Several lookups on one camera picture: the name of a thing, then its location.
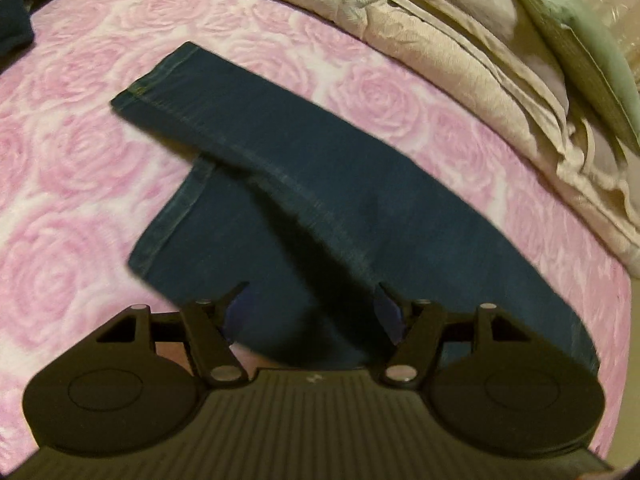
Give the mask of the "dark blue denim jeans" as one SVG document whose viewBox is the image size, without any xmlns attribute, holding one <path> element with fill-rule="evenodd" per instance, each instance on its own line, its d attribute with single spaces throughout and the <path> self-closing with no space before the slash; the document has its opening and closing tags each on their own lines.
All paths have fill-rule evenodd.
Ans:
<svg viewBox="0 0 640 480">
<path fill-rule="evenodd" d="M 343 119 L 187 42 L 114 97 L 131 125 L 194 148 L 190 174 L 134 245 L 173 304 L 247 284 L 232 336 L 301 367 L 382 358 L 378 285 L 457 312 L 492 302 L 588 370 L 582 320 L 487 219 Z"/>
</svg>

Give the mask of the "pink rose bed blanket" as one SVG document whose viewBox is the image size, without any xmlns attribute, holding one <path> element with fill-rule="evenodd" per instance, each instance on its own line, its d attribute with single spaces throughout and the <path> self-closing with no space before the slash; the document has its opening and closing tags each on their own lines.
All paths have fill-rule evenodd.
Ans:
<svg viewBox="0 0 640 480">
<path fill-rule="evenodd" d="M 393 143 L 538 266 L 597 341 L 608 411 L 594 446 L 639 455 L 639 285 L 500 136 L 426 80 L 273 0 L 53 0 L 1 76 L 1 469 L 35 449 L 35 372 L 108 320 L 166 301 L 127 258 L 191 166 L 111 110 L 113 96 L 194 41 Z"/>
</svg>

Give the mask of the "grey beige folded duvet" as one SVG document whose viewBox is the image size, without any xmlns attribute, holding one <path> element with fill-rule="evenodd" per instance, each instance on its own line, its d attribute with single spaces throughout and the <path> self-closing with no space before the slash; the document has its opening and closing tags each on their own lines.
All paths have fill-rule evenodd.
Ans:
<svg viewBox="0 0 640 480">
<path fill-rule="evenodd" d="M 532 162 L 628 272 L 638 273 L 639 152 L 605 125 L 544 36 L 565 78 L 566 114 L 437 18 L 417 18 L 390 0 L 281 1 L 324 18 L 452 96 Z"/>
</svg>

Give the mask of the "green small cushion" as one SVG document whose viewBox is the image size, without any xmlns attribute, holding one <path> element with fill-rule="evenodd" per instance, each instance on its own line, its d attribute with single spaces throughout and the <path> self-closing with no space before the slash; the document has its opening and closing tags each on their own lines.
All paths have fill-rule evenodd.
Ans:
<svg viewBox="0 0 640 480">
<path fill-rule="evenodd" d="M 520 0 L 565 75 L 616 138 L 639 151 L 639 92 L 612 34 L 582 0 Z"/>
</svg>

